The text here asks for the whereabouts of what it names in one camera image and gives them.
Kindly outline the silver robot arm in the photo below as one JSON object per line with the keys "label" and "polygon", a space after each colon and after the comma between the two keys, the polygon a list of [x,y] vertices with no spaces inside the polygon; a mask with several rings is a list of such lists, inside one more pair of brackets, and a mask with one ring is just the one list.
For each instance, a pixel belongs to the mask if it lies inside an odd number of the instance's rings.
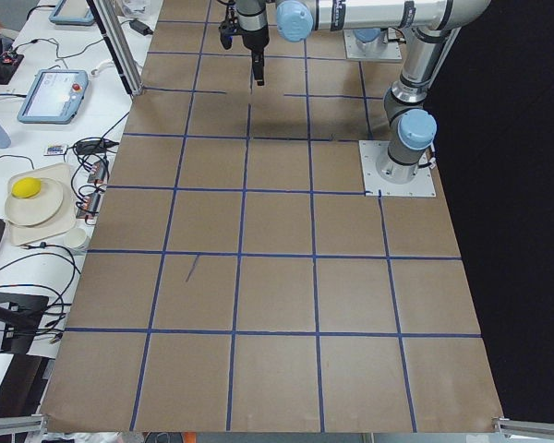
{"label": "silver robot arm", "polygon": [[436,136],[437,123],[423,102],[452,32],[474,21],[488,5],[460,0],[278,1],[275,18],[280,36],[289,42],[301,42],[319,30],[353,30],[365,40],[373,30],[411,31],[401,74],[384,97],[391,140],[376,160],[381,178],[404,185],[415,178]]}

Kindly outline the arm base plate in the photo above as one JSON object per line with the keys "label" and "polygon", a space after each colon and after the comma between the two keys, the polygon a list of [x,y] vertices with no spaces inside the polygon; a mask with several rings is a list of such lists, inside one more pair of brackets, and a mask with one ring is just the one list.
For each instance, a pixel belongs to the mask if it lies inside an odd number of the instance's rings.
{"label": "arm base plate", "polygon": [[400,38],[390,28],[345,30],[343,32],[346,58],[355,61],[400,63]]}
{"label": "arm base plate", "polygon": [[359,141],[364,193],[373,197],[434,198],[426,154],[416,164],[404,166],[389,157],[388,145],[384,140]]}

